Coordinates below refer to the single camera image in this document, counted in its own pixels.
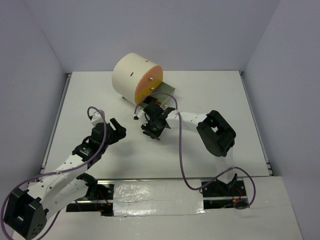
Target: plastic sheet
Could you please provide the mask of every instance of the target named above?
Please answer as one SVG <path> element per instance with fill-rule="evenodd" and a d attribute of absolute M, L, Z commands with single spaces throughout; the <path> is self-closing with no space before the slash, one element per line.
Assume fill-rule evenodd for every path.
<path fill-rule="evenodd" d="M 193 187 L 200 180 L 190 180 Z M 204 213 L 203 196 L 182 180 L 117 181 L 114 186 L 115 216 L 195 215 Z"/>

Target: gray wall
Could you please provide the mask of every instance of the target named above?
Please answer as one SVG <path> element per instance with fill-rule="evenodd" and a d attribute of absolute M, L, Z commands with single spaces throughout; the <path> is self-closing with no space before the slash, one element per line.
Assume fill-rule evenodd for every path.
<path fill-rule="evenodd" d="M 165 70 L 244 70 L 279 0 L 26 0 L 68 72 L 136 52 Z"/>
<path fill-rule="evenodd" d="M 0 78 L 2 203 L 15 185 L 40 172 L 66 81 L 23 0 L 0 0 Z"/>
<path fill-rule="evenodd" d="M 320 227 L 320 1 L 281 0 L 244 71 L 271 166 L 304 240 Z"/>

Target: cylindrical container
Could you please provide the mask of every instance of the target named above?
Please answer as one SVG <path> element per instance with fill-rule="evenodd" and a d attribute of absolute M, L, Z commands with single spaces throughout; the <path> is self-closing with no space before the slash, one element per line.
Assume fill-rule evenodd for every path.
<path fill-rule="evenodd" d="M 112 85 L 118 94 L 137 104 L 161 84 L 163 76 L 161 66 L 132 52 L 114 67 Z"/>

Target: purple cable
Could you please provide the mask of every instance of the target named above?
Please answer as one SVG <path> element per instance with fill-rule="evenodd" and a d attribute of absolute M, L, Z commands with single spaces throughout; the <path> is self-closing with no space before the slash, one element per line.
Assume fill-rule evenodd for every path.
<path fill-rule="evenodd" d="M 205 187 L 207 187 L 209 184 L 211 184 L 213 181 L 217 180 L 219 177 L 221 177 L 223 174 L 229 172 L 229 171 L 232 171 L 233 169 L 238 169 L 240 171 L 242 171 L 244 174 L 247 175 L 247 177 L 250 179 L 251 183 L 252 183 L 252 187 L 253 187 L 253 196 L 252 196 L 252 199 L 251 201 L 248 203 L 247 206 L 244 206 L 244 207 L 237 207 L 236 205 L 240 202 L 245 202 L 246 199 L 240 199 L 238 201 L 236 201 L 234 204 L 233 204 L 233 207 L 235 209 L 238 209 L 238 210 L 242 210 L 242 209 L 247 209 L 249 208 L 252 203 L 254 202 L 255 198 L 256 198 L 256 185 L 255 185 L 255 182 L 254 180 L 252 179 L 252 177 L 245 171 L 243 170 L 241 167 L 238 167 L 238 166 L 234 166 L 234 167 L 229 167 L 228 169 L 224 170 L 223 172 L 219 173 L 217 176 L 213 177 L 212 179 L 210 179 L 207 183 L 203 184 L 202 186 L 199 186 L 199 187 L 192 187 L 189 183 L 188 183 L 188 180 L 186 178 L 186 175 L 185 175 L 185 171 L 184 171 L 184 165 L 183 165 L 183 161 L 182 161 L 182 117 L 181 117 L 181 114 L 180 112 L 178 111 L 178 101 L 177 99 L 169 94 L 169 93 L 166 93 L 166 92 L 154 92 L 154 93 L 151 93 L 149 95 L 147 95 L 146 97 L 148 96 L 152 96 L 152 95 L 156 95 L 156 94 L 163 94 L 163 95 L 167 95 L 169 97 L 171 97 L 174 102 L 175 102 L 175 109 L 176 109 L 176 112 L 177 112 L 177 115 L 179 117 L 179 162 L 180 162 L 180 170 L 181 170 L 181 174 L 182 174 L 182 178 L 183 178 L 183 181 L 185 182 L 186 186 L 191 189 L 191 190 L 194 190 L 194 191 L 197 191 L 197 190 L 200 190 L 200 189 L 203 189 Z M 142 101 L 146 98 L 144 97 L 143 99 L 141 99 L 138 104 L 135 106 L 135 109 L 134 109 L 134 114 L 136 114 L 136 111 L 138 109 L 138 106 L 142 103 Z"/>
<path fill-rule="evenodd" d="M 102 117 L 102 120 L 103 120 L 103 126 L 104 126 L 104 133 L 103 133 L 103 139 L 102 139 L 102 143 L 100 144 L 98 150 L 96 151 L 96 153 L 88 160 L 88 161 L 85 161 L 84 163 L 82 163 L 81 165 L 79 166 L 76 166 L 76 167 L 73 167 L 73 168 L 70 168 L 70 169 L 67 169 L 67 170 L 62 170 L 62 171 L 59 171 L 59 173 L 68 173 L 68 172 L 71 172 L 73 170 L 77 170 L 79 168 L 82 168 L 83 166 L 87 165 L 88 163 L 90 163 L 101 151 L 101 149 L 103 148 L 104 144 L 105 144 L 105 141 L 106 141 L 106 138 L 107 138 L 107 122 L 106 122 L 106 119 L 105 119 L 105 116 L 104 114 L 102 114 L 102 112 L 97 109 L 96 107 L 94 106 L 90 106 L 87 110 L 87 115 L 88 117 L 90 118 L 90 114 L 89 114 L 89 111 L 93 109 L 93 110 L 96 110 Z M 20 186 L 22 186 L 23 184 L 25 183 L 28 183 L 28 182 L 31 182 L 33 180 L 36 180 L 38 178 L 41 178 L 41 177 L 47 177 L 47 176 L 51 176 L 51 175 L 56 175 L 58 174 L 56 171 L 53 171 L 53 172 L 47 172 L 47 173 L 44 173 L 44 174 L 40 174 L 40 175 L 37 175 L 37 176 L 34 176 L 34 177 L 31 177 L 27 180 L 24 180 L 22 182 L 20 182 L 17 186 L 15 186 L 12 191 L 5 197 L 4 201 L 3 201 L 3 204 L 2 204 L 2 207 L 1 207 L 1 213 L 0 213 L 0 224 L 1 224 L 1 229 L 3 231 L 3 234 L 6 236 L 7 239 L 9 240 L 14 240 L 13 238 L 11 238 L 9 236 L 9 234 L 7 233 L 7 230 L 5 228 L 5 221 L 4 221 L 4 212 L 5 212 L 5 207 L 6 207 L 6 203 L 10 197 L 10 194 L 14 191 L 14 189 L 17 189 L 19 188 Z M 49 226 L 49 228 L 47 229 L 47 231 L 40 237 L 38 238 L 37 240 L 40 240 L 42 239 L 48 232 L 49 230 L 52 228 L 52 226 L 54 225 L 55 221 L 57 220 L 57 217 L 59 215 L 60 211 L 57 212 L 57 214 L 55 215 L 51 225 Z"/>

